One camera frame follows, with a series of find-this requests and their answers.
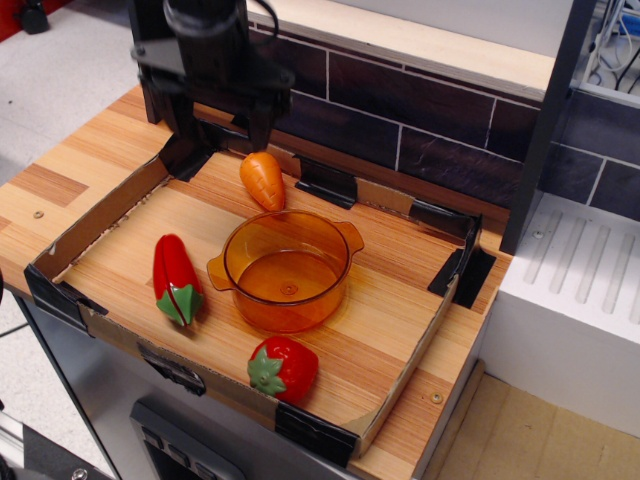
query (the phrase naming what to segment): toy vegetable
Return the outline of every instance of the toy vegetable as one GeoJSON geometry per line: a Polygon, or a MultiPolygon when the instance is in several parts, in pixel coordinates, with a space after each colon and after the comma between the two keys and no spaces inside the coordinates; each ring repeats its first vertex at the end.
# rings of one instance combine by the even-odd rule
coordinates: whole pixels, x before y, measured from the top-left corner
{"type": "Polygon", "coordinates": [[[160,310],[182,327],[191,324],[204,295],[184,243],[177,235],[164,235],[156,244],[153,288],[160,310]]]}
{"type": "Polygon", "coordinates": [[[256,347],[247,372],[252,387],[279,400],[296,403],[318,372],[318,356],[287,337],[271,337],[256,347]]]}
{"type": "Polygon", "coordinates": [[[280,165],[267,152],[250,153],[240,165],[240,180],[253,199],[264,209],[278,212],[284,208],[284,181],[280,165]]]}

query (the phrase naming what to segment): gray floor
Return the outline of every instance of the gray floor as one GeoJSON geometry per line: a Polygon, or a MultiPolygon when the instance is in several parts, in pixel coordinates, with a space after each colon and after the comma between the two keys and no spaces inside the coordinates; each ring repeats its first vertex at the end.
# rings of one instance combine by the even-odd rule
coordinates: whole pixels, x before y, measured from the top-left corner
{"type": "MultiPolygon", "coordinates": [[[[126,0],[75,0],[51,29],[0,42],[0,185],[137,84],[126,0]]],[[[5,291],[0,399],[5,413],[98,468],[108,466],[5,291]]]]}

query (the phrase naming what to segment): cardboard tray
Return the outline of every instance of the cardboard tray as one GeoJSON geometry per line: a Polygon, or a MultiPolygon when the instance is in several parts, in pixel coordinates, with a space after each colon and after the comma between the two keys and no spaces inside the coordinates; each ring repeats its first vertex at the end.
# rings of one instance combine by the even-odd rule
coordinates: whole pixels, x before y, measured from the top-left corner
{"type": "Polygon", "coordinates": [[[246,362],[269,335],[246,324],[231,293],[214,290],[206,275],[233,229],[260,213],[240,183],[239,161],[216,153],[185,183],[152,159],[30,264],[27,282],[43,310],[345,466],[366,452],[454,297],[473,303],[493,262],[478,247],[481,219],[355,177],[347,182],[357,203],[344,209],[285,175],[288,208],[350,221],[365,242],[339,310],[295,335],[318,354],[320,371],[294,406],[248,386],[246,362]],[[171,232],[185,242],[205,290],[188,329],[155,306],[153,252],[171,232]]]}

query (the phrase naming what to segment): red pepper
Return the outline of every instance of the red pepper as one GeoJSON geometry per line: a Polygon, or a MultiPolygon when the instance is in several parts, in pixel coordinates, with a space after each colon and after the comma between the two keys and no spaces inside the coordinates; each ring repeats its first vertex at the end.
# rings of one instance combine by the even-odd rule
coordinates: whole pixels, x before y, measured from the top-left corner
{"type": "Polygon", "coordinates": [[[248,362],[252,387],[289,403],[305,396],[318,372],[318,356],[287,337],[271,337],[256,347],[248,362]]]}
{"type": "Polygon", "coordinates": [[[200,281],[180,237],[164,235],[153,259],[156,305],[178,325],[190,325],[204,301],[200,281]]]}

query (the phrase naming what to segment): green leaf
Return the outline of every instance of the green leaf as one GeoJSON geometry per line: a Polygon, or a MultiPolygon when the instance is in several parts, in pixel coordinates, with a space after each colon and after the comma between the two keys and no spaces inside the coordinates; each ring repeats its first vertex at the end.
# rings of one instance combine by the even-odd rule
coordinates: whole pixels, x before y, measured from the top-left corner
{"type": "Polygon", "coordinates": [[[181,327],[184,326],[184,323],[182,322],[182,318],[180,317],[180,312],[178,312],[178,310],[176,310],[175,305],[171,301],[171,297],[169,296],[169,292],[167,292],[166,290],[164,291],[164,294],[162,295],[162,298],[156,302],[156,306],[162,312],[167,314],[169,316],[169,318],[174,320],[178,325],[180,325],[181,327]]]}
{"type": "Polygon", "coordinates": [[[262,347],[248,364],[247,372],[251,386],[272,397],[275,397],[276,393],[286,391],[287,386],[278,376],[281,369],[282,360],[269,358],[267,347],[262,347]]]}
{"type": "Polygon", "coordinates": [[[198,293],[191,284],[183,288],[173,288],[171,291],[187,325],[191,325],[193,317],[196,316],[196,313],[204,302],[204,295],[198,293]]]}

